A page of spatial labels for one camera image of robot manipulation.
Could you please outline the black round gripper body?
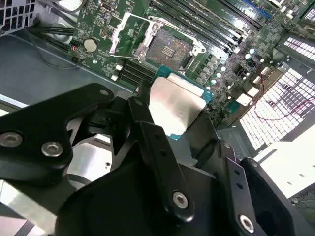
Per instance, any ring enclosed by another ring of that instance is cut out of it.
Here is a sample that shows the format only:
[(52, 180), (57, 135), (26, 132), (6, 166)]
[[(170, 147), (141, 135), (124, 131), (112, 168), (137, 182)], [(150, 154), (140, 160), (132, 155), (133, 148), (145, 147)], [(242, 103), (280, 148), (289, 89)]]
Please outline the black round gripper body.
[(181, 165), (195, 203), (191, 222), (163, 210), (153, 177), (138, 151), (120, 167), (72, 194), (56, 220), (58, 236), (230, 236), (233, 234), (213, 175)]

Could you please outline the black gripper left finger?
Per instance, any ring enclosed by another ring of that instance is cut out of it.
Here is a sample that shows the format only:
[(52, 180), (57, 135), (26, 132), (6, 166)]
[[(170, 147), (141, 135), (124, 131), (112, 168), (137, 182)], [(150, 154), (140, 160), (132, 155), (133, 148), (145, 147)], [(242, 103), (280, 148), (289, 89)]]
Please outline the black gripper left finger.
[(92, 83), (27, 106), (0, 119), (0, 175), (36, 185), (57, 183), (73, 147), (100, 132), (111, 136), (115, 157), (144, 171), (146, 202), (170, 220), (186, 223), (195, 205), (164, 130), (141, 97), (114, 97)]

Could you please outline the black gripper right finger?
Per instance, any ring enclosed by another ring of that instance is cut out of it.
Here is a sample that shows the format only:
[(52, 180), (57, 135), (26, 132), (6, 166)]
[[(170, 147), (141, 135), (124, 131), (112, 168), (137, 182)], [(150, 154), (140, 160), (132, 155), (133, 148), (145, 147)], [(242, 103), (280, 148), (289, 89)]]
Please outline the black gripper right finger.
[(212, 236), (302, 236), (304, 219), (260, 164), (238, 160), (233, 146), (221, 139), (205, 111), (185, 117), (191, 155), (197, 176), (195, 188), (201, 223)]

